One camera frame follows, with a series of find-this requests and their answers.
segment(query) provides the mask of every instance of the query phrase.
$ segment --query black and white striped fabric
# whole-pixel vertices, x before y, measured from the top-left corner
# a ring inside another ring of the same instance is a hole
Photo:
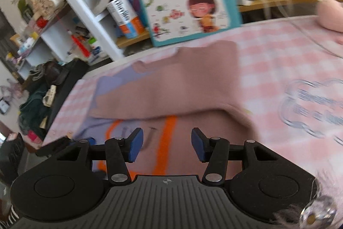
[[[19,216],[15,212],[13,206],[11,206],[10,213],[8,215],[7,221],[0,220],[0,229],[8,229],[13,224],[15,224],[19,220]]]

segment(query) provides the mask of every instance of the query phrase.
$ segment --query red tassel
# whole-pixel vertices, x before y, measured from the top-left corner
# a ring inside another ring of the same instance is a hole
[[[71,39],[73,39],[74,43],[75,43],[76,45],[78,45],[78,47],[80,48],[82,54],[83,54],[85,57],[87,57],[87,58],[90,57],[90,51],[88,51],[88,50],[86,49],[86,47],[82,44],[82,42],[81,42],[79,39],[77,39],[75,36],[73,36],[73,34],[71,34]]]

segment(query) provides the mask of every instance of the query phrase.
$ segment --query folded sweater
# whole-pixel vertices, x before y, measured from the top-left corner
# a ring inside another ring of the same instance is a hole
[[[234,42],[181,47],[172,57],[152,63],[138,61],[131,67],[144,75],[98,96],[89,116],[107,123],[104,141],[128,136],[124,130],[143,129],[142,150],[136,162],[128,164],[132,176],[202,176],[206,164],[199,162],[193,150],[193,127],[231,144],[254,138],[252,123],[240,105]],[[228,176],[238,171],[233,165],[228,165]]]

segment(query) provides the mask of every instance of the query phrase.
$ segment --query dark green cloth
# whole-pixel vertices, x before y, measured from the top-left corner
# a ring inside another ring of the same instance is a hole
[[[42,120],[49,115],[50,108],[43,105],[43,97],[48,91],[48,86],[42,84],[33,94],[29,96],[27,101],[20,105],[19,126],[24,133],[29,130],[35,132],[40,138],[44,139],[46,136],[45,129],[39,126]]]

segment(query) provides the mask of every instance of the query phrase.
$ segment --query pink gingham fabric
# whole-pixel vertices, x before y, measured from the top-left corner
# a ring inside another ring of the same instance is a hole
[[[320,27],[315,16],[289,20],[319,43],[334,41],[338,35]],[[330,164],[341,176],[343,59],[314,44],[289,20],[246,24],[176,44],[140,60],[151,62],[171,56],[179,46],[206,46],[219,39],[236,42],[242,102],[258,131],[256,140],[312,174]],[[67,133],[75,133],[87,115],[99,77],[113,76],[128,65],[115,67],[88,80],[79,80],[64,102],[44,144]]]

